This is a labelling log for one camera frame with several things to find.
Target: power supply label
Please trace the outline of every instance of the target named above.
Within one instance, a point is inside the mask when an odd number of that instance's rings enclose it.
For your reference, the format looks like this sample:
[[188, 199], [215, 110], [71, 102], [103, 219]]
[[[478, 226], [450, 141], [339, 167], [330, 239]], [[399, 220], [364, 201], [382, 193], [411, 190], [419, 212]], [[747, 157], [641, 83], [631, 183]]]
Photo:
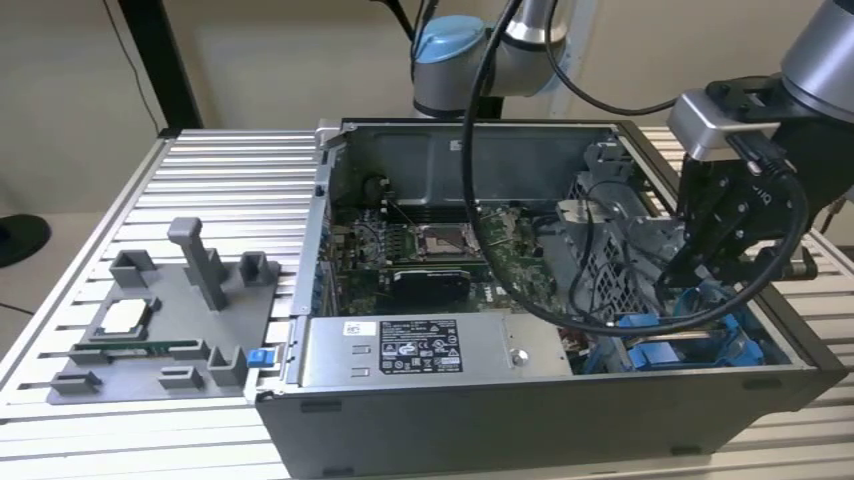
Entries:
[[456, 320], [380, 322], [379, 342], [386, 375], [463, 371]]

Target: aluminum extrusion table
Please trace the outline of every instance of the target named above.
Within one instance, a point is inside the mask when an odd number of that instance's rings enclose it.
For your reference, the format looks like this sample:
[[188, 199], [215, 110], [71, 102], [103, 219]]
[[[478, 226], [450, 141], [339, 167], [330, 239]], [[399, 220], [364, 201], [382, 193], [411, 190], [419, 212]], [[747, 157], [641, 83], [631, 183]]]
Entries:
[[[645, 133], [678, 168], [683, 152], [670, 132]], [[156, 262], [180, 261], [165, 237], [176, 216], [202, 218], [206, 245], [223, 260], [263, 250], [283, 265], [266, 342], [284, 341], [314, 165], [314, 131], [190, 130], [157, 141], [0, 363], [0, 478], [287, 478], [244, 398], [52, 406], [47, 382], [107, 294], [116, 253], [145, 248]], [[803, 243], [819, 277], [777, 288], [854, 371], [854, 264], [818, 233]], [[802, 411], [763, 417], [710, 457], [451, 478], [629, 477], [854, 478], [854, 374]]]

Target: black cable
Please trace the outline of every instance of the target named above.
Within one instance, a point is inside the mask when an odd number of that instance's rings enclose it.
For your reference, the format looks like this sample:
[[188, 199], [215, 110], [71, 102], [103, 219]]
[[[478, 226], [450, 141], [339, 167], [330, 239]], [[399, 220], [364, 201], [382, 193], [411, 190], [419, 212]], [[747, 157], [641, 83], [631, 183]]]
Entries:
[[801, 241], [801, 235], [806, 229], [806, 223], [809, 218], [809, 207], [806, 194], [803, 192], [803, 188], [797, 178], [791, 174], [781, 174], [777, 178], [778, 183], [786, 190], [791, 201], [791, 225], [790, 229], [783, 237], [783, 241], [778, 250], [778, 256], [774, 257], [767, 267], [762, 271], [762, 273], [757, 276], [753, 282], [745, 286], [745, 288], [738, 292], [738, 294], [727, 300], [718, 307], [686, 316], [678, 317], [665, 317], [661, 318], [661, 325], [649, 326], [649, 327], [609, 327], [600, 325], [591, 325], [583, 323], [576, 320], [578, 317], [558, 315], [554, 312], [550, 312], [534, 302], [531, 302], [526, 296], [516, 290], [512, 285], [512, 282], [503, 276], [503, 272], [499, 268], [500, 261], [495, 256], [495, 253], [488, 248], [488, 243], [486, 239], [486, 235], [483, 233], [482, 225], [480, 225], [480, 216], [478, 213], [478, 204], [475, 201], [475, 190], [474, 190], [474, 129], [475, 129], [475, 115], [478, 112], [478, 100], [480, 98], [480, 92], [483, 91], [483, 85], [486, 83], [486, 79], [490, 72], [490, 65], [492, 63], [492, 58], [495, 56], [495, 52], [498, 50], [498, 45], [500, 43], [500, 39], [504, 31], [507, 30], [507, 24], [512, 19], [516, 10], [519, 9], [519, 5], [522, 4], [522, 0], [508, 0], [507, 6], [504, 7], [504, 11], [498, 19], [495, 25], [495, 33], [490, 37], [487, 42], [486, 50], [483, 52], [483, 57], [480, 59], [480, 64], [478, 66], [478, 71], [475, 74], [475, 78], [471, 84], [471, 91], [468, 95], [468, 104], [466, 106], [466, 115], [463, 116], [462, 123], [462, 149], [460, 149], [460, 170], [462, 170], [462, 180], [463, 180], [463, 200], [466, 207], [466, 214], [468, 216], [468, 221], [471, 223], [472, 231], [475, 234], [475, 238], [478, 240], [478, 244], [480, 245], [480, 251], [483, 253], [483, 258], [490, 266], [490, 270], [492, 271], [492, 276], [499, 282], [499, 285], [510, 295], [510, 298], [536, 317], [542, 318], [547, 322], [555, 324], [559, 327], [571, 328], [574, 330], [579, 330], [584, 333], [594, 335], [607, 335], [607, 336], [641, 336], [641, 335], [662, 335], [667, 333], [679, 332], [682, 330], [694, 328], [710, 321], [721, 319], [729, 313], [733, 313], [737, 309], [739, 309], [759, 293], [759, 291], [767, 286], [771, 282], [771, 279], [779, 273], [779, 270], [783, 264], [789, 261], [791, 254], [794, 253], [795, 248], [798, 247]]
[[603, 101], [596, 100], [587, 92], [584, 92], [584, 90], [580, 89], [578, 85], [575, 85], [570, 77], [566, 75], [566, 73], [563, 73], [563, 70], [558, 65], [558, 61], [555, 60], [554, 44], [551, 43], [551, 24], [555, 21], [556, 6], [558, 6], [558, 0], [551, 0], [551, 8], [548, 9], [548, 17], [546, 18], [546, 29], [544, 29], [546, 58], [548, 58], [548, 64], [551, 65], [551, 69], [555, 72], [558, 79], [560, 79], [560, 82], [563, 83], [563, 85], [566, 85], [566, 88], [568, 88], [572, 91], [572, 93], [578, 95], [578, 97], [582, 100], [584, 100], [590, 105], [596, 107], [599, 110], [604, 110], [606, 112], [613, 113], [615, 115], [623, 115], [626, 117], [638, 117], [641, 115], [649, 115], [651, 113], [661, 112], [662, 110], [667, 110], [669, 108], [671, 108], [677, 103], [675, 98], [671, 100], [667, 100], [663, 103], [659, 103], [658, 105], [653, 105], [651, 107], [646, 107], [646, 108], [634, 109], [634, 108], [615, 107], [614, 105], [610, 105]]
[[128, 61], [128, 65], [131, 65], [131, 70], [133, 70], [133, 80], [136, 81], [136, 91], [139, 92], [139, 98], [143, 100], [143, 106], [145, 107], [145, 111], [148, 112], [148, 118], [151, 118], [151, 123], [155, 126], [155, 135], [159, 135], [160, 126], [157, 125], [155, 114], [151, 111], [148, 100], [145, 100], [145, 93], [143, 92], [143, 82], [139, 78], [139, 70], [136, 69], [136, 65], [133, 65], [133, 60], [131, 60], [131, 54], [128, 53], [128, 49], [124, 46], [124, 41], [121, 40], [121, 34], [119, 33], [119, 27], [116, 26], [116, 19], [112, 17], [112, 10], [109, 10], [109, 5], [107, 4], [107, 0], [101, 0], [101, 4], [104, 5], [104, 10], [107, 11], [107, 18], [109, 18], [109, 25], [112, 26], [112, 32], [116, 34], [116, 40], [119, 40], [121, 53], [124, 53], [124, 58]]
[[592, 253], [592, 242], [595, 240], [595, 230], [594, 230], [594, 222], [592, 222], [592, 212], [590, 211], [590, 203], [584, 201], [586, 212], [587, 212], [587, 228], [584, 232], [584, 249], [582, 252], [582, 258], [578, 262], [578, 270], [575, 271], [575, 276], [572, 277], [572, 282], [570, 283], [570, 307], [575, 310], [575, 313], [579, 314], [584, 320], [588, 322], [599, 322], [599, 319], [591, 315], [591, 313], [583, 310], [578, 303], [575, 302], [575, 291], [578, 289], [578, 285], [582, 281], [582, 276], [584, 275], [584, 270], [587, 270], [587, 264], [590, 263], [590, 255]]
[[403, 33], [406, 34], [406, 38], [410, 39], [410, 42], [415, 40], [415, 30], [412, 29], [412, 24], [410, 23], [410, 17], [406, 16], [406, 10], [400, 6], [399, 0], [374, 0], [375, 2], [380, 2], [383, 5], [388, 7], [391, 13], [398, 19], [398, 24], [403, 29]]
[[16, 307], [15, 305], [9, 305], [8, 303], [0, 302], [0, 307], [8, 308], [9, 310], [15, 310], [16, 312], [21, 312], [21, 313], [29, 315], [31, 317], [36, 314], [36, 312], [31, 312], [25, 308]]
[[822, 228], [818, 229], [818, 233], [821, 233], [822, 235], [827, 233], [827, 230], [830, 229], [830, 223], [833, 222], [833, 217], [835, 216], [837, 216], [835, 213], [829, 213], [827, 216], [825, 217], [825, 221], [822, 222]]

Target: wire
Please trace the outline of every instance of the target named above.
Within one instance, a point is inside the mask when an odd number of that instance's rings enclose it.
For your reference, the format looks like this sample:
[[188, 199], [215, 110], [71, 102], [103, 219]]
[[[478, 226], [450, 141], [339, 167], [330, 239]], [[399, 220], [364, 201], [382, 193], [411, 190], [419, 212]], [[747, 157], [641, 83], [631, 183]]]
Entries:
[[555, 9], [558, 6], [558, 0], [551, 0], [551, 8], [548, 9], [548, 17], [546, 18], [546, 58], [548, 59], [548, 64], [551, 65], [551, 69], [555, 72], [555, 75], [560, 79], [566, 88], [568, 88], [578, 97], [584, 100], [590, 105], [596, 107], [599, 110], [604, 110], [609, 113], [615, 115], [623, 115], [626, 117], [638, 117], [641, 115], [649, 115], [655, 112], [661, 112], [662, 110], [667, 110], [677, 104], [677, 99], [667, 100], [666, 102], [659, 103], [658, 105], [653, 105], [646, 108], [621, 108], [615, 107], [604, 103], [602, 100], [596, 100], [584, 90], [580, 89], [578, 85], [572, 82], [570, 77], [563, 73], [560, 66], [558, 65], [558, 61], [555, 60], [554, 54], [554, 44], [551, 43], [551, 24], [555, 21]]
[[148, 100], [145, 100], [145, 93], [143, 92], [143, 82], [139, 78], [139, 70], [136, 69], [136, 65], [133, 65], [133, 60], [131, 60], [131, 54], [128, 53], [128, 49], [124, 46], [124, 41], [121, 40], [121, 34], [119, 33], [119, 27], [116, 26], [116, 19], [112, 17], [112, 10], [109, 9], [109, 5], [107, 4], [107, 0], [101, 0], [101, 4], [104, 5], [104, 10], [107, 11], [107, 18], [109, 18], [109, 25], [112, 26], [112, 32], [116, 34], [116, 40], [119, 40], [119, 46], [121, 47], [121, 53], [124, 53], [124, 58], [128, 61], [128, 65], [131, 65], [131, 70], [133, 70], [133, 80], [136, 82], [136, 91], [139, 92], [139, 98], [143, 100], [143, 106], [145, 107], [145, 111], [148, 112], [148, 118], [151, 119], [151, 123], [155, 126], [155, 135], [160, 134], [160, 126], [157, 125], [157, 120], [155, 119], [155, 114], [151, 111], [151, 106], [148, 105]]
[[827, 216], [825, 217], [825, 221], [822, 222], [822, 228], [818, 229], [818, 233], [821, 233], [822, 235], [827, 233], [827, 230], [830, 229], [830, 223], [833, 222], [837, 214], [842, 211], [842, 207], [845, 206], [846, 202], [847, 199], [845, 197], [841, 197], [834, 200], [834, 202], [827, 207]]
[[32, 312], [32, 311], [29, 311], [29, 310], [27, 310], [25, 308], [21, 308], [21, 307], [16, 307], [15, 305], [9, 305], [8, 303], [0, 302], [0, 307], [8, 308], [9, 310], [15, 310], [16, 312], [21, 312], [21, 313], [29, 315], [31, 317], [36, 314], [36, 312]]
[[403, 29], [403, 33], [406, 34], [406, 38], [410, 39], [410, 42], [415, 40], [415, 30], [412, 29], [412, 24], [410, 23], [410, 17], [406, 16], [406, 10], [400, 6], [399, 0], [374, 0], [380, 2], [383, 5], [388, 7], [391, 13], [398, 19], [398, 23], [400, 24], [400, 28]]
[[519, 9], [519, 5], [522, 4], [522, 0], [508, 0], [507, 5], [504, 7], [504, 11], [500, 14], [498, 22], [495, 24], [495, 32], [490, 37], [490, 40], [486, 45], [486, 49], [483, 52], [483, 57], [480, 58], [480, 64], [478, 65], [478, 70], [475, 73], [475, 78], [471, 84], [471, 91], [468, 95], [468, 104], [466, 106], [466, 114], [463, 116], [462, 123], [462, 135], [460, 135], [460, 173], [462, 173], [462, 182], [463, 182], [463, 204], [466, 207], [466, 214], [468, 216], [468, 221], [471, 223], [472, 232], [475, 234], [475, 238], [478, 240], [478, 244], [480, 245], [480, 251], [483, 253], [483, 258], [490, 266], [490, 270], [492, 271], [492, 276], [499, 282], [499, 285], [507, 292], [510, 298], [536, 317], [542, 318], [547, 322], [552, 323], [559, 327], [571, 328], [574, 330], [579, 330], [584, 333], [594, 335], [606, 335], [606, 336], [641, 336], [641, 335], [662, 335], [666, 333], [679, 332], [682, 330], [687, 330], [694, 328], [710, 321], [718, 320], [721, 317], [734, 312], [737, 309], [742, 307], [753, 297], [759, 293], [759, 291], [767, 286], [771, 279], [779, 273], [779, 270], [783, 264], [789, 261], [791, 254], [798, 247], [801, 235], [806, 229], [807, 218], [809, 218], [809, 206], [806, 200], [806, 194], [803, 192], [803, 187], [798, 182], [797, 178], [789, 174], [782, 173], [777, 177], [777, 181], [782, 186], [783, 190], [789, 194], [791, 201], [791, 216], [790, 216], [790, 228], [786, 232], [786, 236], [783, 237], [783, 241], [781, 243], [781, 247], [778, 249], [778, 256], [769, 262], [765, 270], [757, 278], [745, 286], [745, 288], [738, 292], [738, 294], [729, 299], [723, 304], [718, 305], [715, 308], [699, 312], [693, 315], [679, 316], [679, 317], [663, 317], [659, 319], [662, 324], [655, 326], [646, 327], [610, 327], [602, 325], [591, 325], [583, 323], [578, 320], [578, 317], [559, 315], [547, 309], [542, 308], [532, 301], [526, 298], [526, 296], [516, 290], [512, 285], [512, 282], [503, 276], [503, 271], [499, 268], [500, 262], [495, 253], [488, 248], [488, 244], [486, 242], [486, 235], [480, 225], [480, 216], [478, 213], [478, 204], [475, 201], [475, 190], [474, 190], [474, 130], [475, 130], [475, 115], [478, 112], [478, 100], [480, 98], [480, 92], [483, 91], [483, 86], [486, 83], [486, 79], [490, 73], [490, 65], [492, 59], [495, 57], [495, 52], [498, 50], [498, 46], [500, 43], [500, 39], [504, 31], [507, 30], [507, 24]]

